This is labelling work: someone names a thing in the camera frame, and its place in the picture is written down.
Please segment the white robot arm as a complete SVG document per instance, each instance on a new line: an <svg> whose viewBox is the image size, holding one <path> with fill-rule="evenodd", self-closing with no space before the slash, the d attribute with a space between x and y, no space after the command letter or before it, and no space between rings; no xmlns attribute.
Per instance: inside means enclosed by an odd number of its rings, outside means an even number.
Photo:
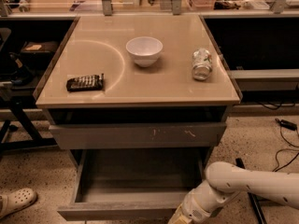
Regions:
<svg viewBox="0 0 299 224"><path fill-rule="evenodd" d="M299 208L299 174L252 171L228 162L208 165L206 179L192 189L167 224L203 224L240 192Z"/></svg>

